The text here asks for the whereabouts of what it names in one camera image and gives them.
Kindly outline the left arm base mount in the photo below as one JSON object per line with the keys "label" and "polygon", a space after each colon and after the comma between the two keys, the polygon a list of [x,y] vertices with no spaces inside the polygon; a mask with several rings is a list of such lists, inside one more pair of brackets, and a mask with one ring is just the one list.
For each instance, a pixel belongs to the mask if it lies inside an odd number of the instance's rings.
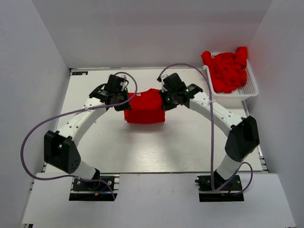
{"label": "left arm base mount", "polygon": [[69,201],[114,201],[119,191],[119,174],[100,175],[104,182],[84,182],[73,179]]}

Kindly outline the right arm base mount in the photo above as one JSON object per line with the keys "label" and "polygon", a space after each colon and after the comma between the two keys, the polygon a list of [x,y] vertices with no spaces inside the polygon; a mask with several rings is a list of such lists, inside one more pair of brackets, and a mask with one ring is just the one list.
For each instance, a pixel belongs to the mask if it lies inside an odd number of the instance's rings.
{"label": "right arm base mount", "polygon": [[224,187],[225,182],[218,174],[214,174],[214,190],[211,187],[210,175],[197,175],[195,183],[198,186],[200,202],[243,202],[244,195],[239,175],[233,177]]}

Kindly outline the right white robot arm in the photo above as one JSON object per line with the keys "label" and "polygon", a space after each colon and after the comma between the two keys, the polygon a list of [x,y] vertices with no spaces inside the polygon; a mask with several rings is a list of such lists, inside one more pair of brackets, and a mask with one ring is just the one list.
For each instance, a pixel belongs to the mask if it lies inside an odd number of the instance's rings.
{"label": "right white robot arm", "polygon": [[231,185],[232,177],[236,175],[244,159],[260,143],[255,118],[244,118],[232,113],[213,102],[199,86],[185,85],[177,73],[159,76],[157,80],[162,86],[159,93],[165,111],[183,105],[210,120],[212,127],[217,126],[226,135],[226,154],[216,169],[210,168],[212,190],[226,189]]}

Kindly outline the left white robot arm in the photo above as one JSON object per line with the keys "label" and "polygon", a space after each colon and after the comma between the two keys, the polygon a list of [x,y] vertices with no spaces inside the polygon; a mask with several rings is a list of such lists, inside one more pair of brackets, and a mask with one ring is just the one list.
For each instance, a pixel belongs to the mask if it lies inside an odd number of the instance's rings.
{"label": "left white robot arm", "polygon": [[96,120],[114,105],[116,111],[131,108],[128,100],[129,82],[126,76],[110,75],[106,84],[96,87],[84,104],[84,111],[75,114],[70,121],[55,132],[44,136],[44,161],[57,169],[84,179],[91,190],[100,185],[100,171],[84,162],[77,149],[79,142]]}

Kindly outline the red t shirt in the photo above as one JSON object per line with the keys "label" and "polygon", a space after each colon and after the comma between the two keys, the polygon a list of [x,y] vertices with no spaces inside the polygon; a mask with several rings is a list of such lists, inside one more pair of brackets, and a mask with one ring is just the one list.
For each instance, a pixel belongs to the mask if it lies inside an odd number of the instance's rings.
{"label": "red t shirt", "polygon": [[151,88],[136,93],[130,101],[131,109],[124,111],[124,119],[129,124],[157,124],[165,122],[165,111],[158,89]]}

